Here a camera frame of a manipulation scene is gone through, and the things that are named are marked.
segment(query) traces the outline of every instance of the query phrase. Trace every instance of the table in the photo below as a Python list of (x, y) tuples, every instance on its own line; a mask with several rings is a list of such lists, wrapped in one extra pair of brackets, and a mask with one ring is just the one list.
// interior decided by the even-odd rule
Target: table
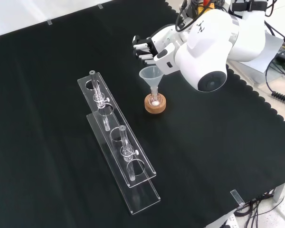
[[(248, 201), (285, 182), (285, 122), (233, 71), (206, 94), (179, 72), (167, 76), (165, 112), (144, 111), (149, 88), (131, 40), (175, 21), (163, 0), (103, 7), (0, 37), (0, 228), (205, 227), (237, 207), (231, 190)], [(77, 79), (92, 69), (157, 171), (161, 202), (137, 216), (86, 120)]]

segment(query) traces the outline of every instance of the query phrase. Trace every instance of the table leg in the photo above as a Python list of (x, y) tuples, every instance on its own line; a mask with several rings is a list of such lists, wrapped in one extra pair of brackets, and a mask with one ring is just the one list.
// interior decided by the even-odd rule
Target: table leg
[(281, 202), (284, 195), (285, 195), (285, 184), (282, 184), (275, 188), (274, 202), (275, 203)]

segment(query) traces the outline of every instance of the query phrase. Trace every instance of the translucent funnel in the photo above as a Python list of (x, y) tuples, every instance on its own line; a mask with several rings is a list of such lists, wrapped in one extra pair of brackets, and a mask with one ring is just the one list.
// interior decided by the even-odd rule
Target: translucent funnel
[(158, 86), (162, 79), (163, 72), (157, 66), (148, 66), (139, 72), (139, 76), (152, 88)]
[(161, 96), (158, 94), (158, 84), (160, 83), (163, 72), (157, 66), (148, 66), (139, 72), (139, 76), (145, 80), (151, 87), (151, 95), (149, 103), (158, 106), (162, 102)]

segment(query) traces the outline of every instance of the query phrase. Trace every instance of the robotic hand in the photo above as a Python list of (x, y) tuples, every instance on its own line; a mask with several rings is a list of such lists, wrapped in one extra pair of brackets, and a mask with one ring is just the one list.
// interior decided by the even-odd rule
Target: robotic hand
[(180, 70), (199, 91), (220, 88), (227, 79), (227, 59), (251, 61), (262, 52), (266, 40), (267, 1), (233, 2), (234, 11), (243, 12), (242, 19), (218, 9), (210, 10), (182, 32), (177, 32), (175, 25), (168, 25), (147, 42), (134, 37), (135, 50), (150, 50), (137, 52), (137, 56), (153, 60), (146, 63), (155, 63), (165, 75)]
[[(181, 26), (185, 26), (190, 21), (188, 18), (182, 22)], [(185, 41), (187, 40), (188, 32), (178, 34), (175, 31), (175, 24), (163, 26), (147, 39), (141, 39), (138, 35), (133, 37), (132, 45), (134, 53), (137, 58), (141, 59), (145, 65), (154, 65), (154, 57), (163, 51), (173, 40), (175, 36), (181, 36)]]

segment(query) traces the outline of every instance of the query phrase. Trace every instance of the robot finger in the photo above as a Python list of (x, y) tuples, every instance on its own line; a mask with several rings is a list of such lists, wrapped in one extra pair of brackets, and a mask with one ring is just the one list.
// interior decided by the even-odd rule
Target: robot finger
[(147, 54), (147, 55), (140, 55), (138, 56), (141, 60), (146, 60), (146, 59), (153, 59), (154, 56), (152, 54)]
[(147, 55), (149, 53), (151, 53), (150, 49), (142, 49), (142, 50), (134, 50), (135, 55), (141, 56), (141, 55)]
[(154, 61), (154, 59), (149, 59), (149, 60), (145, 60), (144, 63), (145, 63), (146, 65), (154, 65), (154, 64), (155, 64), (155, 61)]
[(136, 50), (142, 50), (142, 49), (149, 49), (149, 46), (147, 43), (144, 43), (144, 44), (133, 45), (133, 48)]

